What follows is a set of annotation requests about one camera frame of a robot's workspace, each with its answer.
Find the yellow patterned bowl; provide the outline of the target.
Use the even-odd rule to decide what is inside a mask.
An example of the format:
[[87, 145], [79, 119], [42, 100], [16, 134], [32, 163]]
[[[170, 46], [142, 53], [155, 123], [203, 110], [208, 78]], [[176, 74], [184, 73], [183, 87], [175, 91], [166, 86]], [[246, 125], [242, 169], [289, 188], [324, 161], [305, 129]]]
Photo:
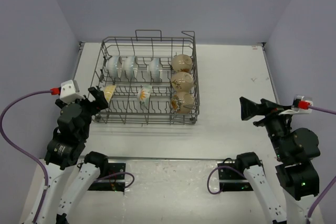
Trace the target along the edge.
[[104, 98], [108, 103], [111, 101], [116, 87], [116, 85], [108, 85], [103, 88]]

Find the beige floral bowl front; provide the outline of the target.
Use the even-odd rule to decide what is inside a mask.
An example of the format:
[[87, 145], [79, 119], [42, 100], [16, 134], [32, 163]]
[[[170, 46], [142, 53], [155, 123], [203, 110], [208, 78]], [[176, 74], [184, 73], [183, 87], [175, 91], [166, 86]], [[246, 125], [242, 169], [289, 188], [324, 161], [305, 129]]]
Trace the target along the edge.
[[173, 110], [179, 114], [189, 114], [194, 107], [194, 98], [188, 92], [178, 92], [171, 98]]

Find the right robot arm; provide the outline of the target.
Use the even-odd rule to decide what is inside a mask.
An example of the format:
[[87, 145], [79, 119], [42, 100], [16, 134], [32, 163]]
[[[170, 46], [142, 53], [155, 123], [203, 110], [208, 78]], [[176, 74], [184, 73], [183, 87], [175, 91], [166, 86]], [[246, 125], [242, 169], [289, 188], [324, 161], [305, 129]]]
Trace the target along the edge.
[[241, 119], [255, 116], [253, 123], [264, 127], [280, 163], [276, 175], [286, 200], [282, 208], [267, 182], [262, 163], [254, 152], [237, 155], [234, 172], [250, 183], [268, 223], [312, 223], [312, 213], [319, 196], [319, 175], [312, 159], [320, 156], [317, 135], [307, 129], [291, 128], [292, 117], [311, 113], [311, 99], [298, 95], [292, 105], [280, 105], [266, 99], [255, 103], [240, 97]]

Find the white green floral bowl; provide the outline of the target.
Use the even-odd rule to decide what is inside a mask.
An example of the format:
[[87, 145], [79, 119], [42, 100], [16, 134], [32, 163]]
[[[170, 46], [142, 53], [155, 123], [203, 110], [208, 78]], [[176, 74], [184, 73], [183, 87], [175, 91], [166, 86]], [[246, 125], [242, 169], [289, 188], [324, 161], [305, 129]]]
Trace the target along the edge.
[[146, 108], [149, 106], [151, 93], [152, 93], [151, 85], [143, 86], [138, 92], [138, 101]]

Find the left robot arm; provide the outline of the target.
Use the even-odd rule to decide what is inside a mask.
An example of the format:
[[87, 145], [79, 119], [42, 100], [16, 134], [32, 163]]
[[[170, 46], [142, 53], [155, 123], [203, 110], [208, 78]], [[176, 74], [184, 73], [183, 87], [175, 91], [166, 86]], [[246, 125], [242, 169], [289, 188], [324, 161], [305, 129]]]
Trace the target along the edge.
[[60, 108], [57, 127], [42, 165], [44, 182], [39, 196], [26, 223], [56, 223], [57, 211], [65, 185], [85, 148], [89, 137], [92, 116], [108, 107], [104, 92], [99, 87], [89, 87], [94, 100], [81, 96], [65, 85], [56, 89], [59, 98], [55, 101]]

